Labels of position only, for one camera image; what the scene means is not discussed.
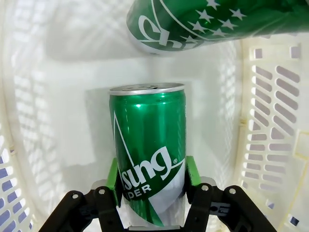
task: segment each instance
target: green can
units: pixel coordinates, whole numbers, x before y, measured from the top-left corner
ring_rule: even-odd
[[[308,0],[135,0],[131,40],[152,53],[279,33],[309,31]]]
[[[182,225],[186,151],[184,85],[110,90],[118,169],[132,226]]]

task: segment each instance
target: white logo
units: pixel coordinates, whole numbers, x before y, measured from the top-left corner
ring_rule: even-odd
[[[134,165],[134,163],[132,161],[132,158],[130,156],[130,153],[129,153],[128,149],[127,149],[126,143],[124,141],[123,135],[121,133],[121,130],[120,130],[120,127],[119,127],[119,123],[118,123],[115,111],[114,111],[114,123],[113,124],[114,124],[114,141],[115,141],[115,132],[116,132],[115,131],[115,126],[117,124],[117,127],[118,127],[118,130],[119,130],[122,142],[123,142],[124,147],[126,149],[126,153],[127,153],[128,157],[129,157],[130,162],[131,162],[132,167],[133,167],[133,169],[129,169],[127,171],[124,171],[124,172],[120,173],[123,187],[126,190],[131,190],[132,187],[137,188],[140,185],[146,183],[146,178],[145,178],[144,174],[141,171],[142,168],[144,168],[146,170],[146,172],[147,172],[147,174],[148,174],[150,179],[152,179],[152,178],[154,178],[156,176],[155,171],[162,172],[162,171],[165,170],[165,173],[161,175],[161,179],[165,180],[168,177],[170,171],[173,168],[179,166],[180,164],[182,164],[184,162],[184,159],[183,159],[181,162],[177,163],[177,159],[174,159],[173,163],[175,165],[172,166],[172,162],[171,162],[171,158],[170,158],[168,149],[166,148],[166,146],[164,146],[164,147],[158,149],[152,155],[150,162],[147,161],[147,160],[144,160],[139,165]],[[159,154],[163,158],[164,166],[159,165],[158,162],[157,162],[157,157],[158,157]],[[137,180],[133,176],[132,170],[134,170],[134,172],[135,172],[135,174],[137,176]],[[146,191],[151,191],[150,185],[144,185],[144,186],[141,187],[141,190],[139,188],[134,190],[135,194],[133,194],[133,192],[129,192],[128,195],[129,195],[130,198],[133,198],[134,195],[138,197],[138,196],[141,196],[142,194],[146,193]]]
[[[146,33],[145,28],[144,28],[145,21],[148,21],[150,23],[153,32],[160,33],[160,39],[159,40],[155,40],[155,39],[151,38]],[[149,18],[147,18],[144,15],[141,15],[139,17],[139,28],[140,28],[140,32],[147,39],[147,40],[140,40],[141,42],[158,42],[160,45],[163,45],[163,46],[166,46],[168,44],[168,42],[172,42],[173,48],[181,48],[182,45],[183,45],[179,41],[169,40],[169,31],[167,31],[163,28],[158,28]]]

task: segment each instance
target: aluminum can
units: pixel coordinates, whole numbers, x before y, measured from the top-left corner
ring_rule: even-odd
[[[166,54],[203,45],[309,31],[309,0],[134,0],[131,41]]]
[[[183,225],[184,85],[113,88],[110,112],[130,225]]]

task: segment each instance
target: can lid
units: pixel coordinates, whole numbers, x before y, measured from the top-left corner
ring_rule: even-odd
[[[122,86],[110,89],[109,94],[115,96],[169,93],[184,89],[180,83],[150,83],[131,86]]]

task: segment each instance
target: upright green can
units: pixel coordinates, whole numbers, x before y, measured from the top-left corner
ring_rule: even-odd
[[[184,85],[110,90],[112,128],[132,226],[182,225],[186,151]]]

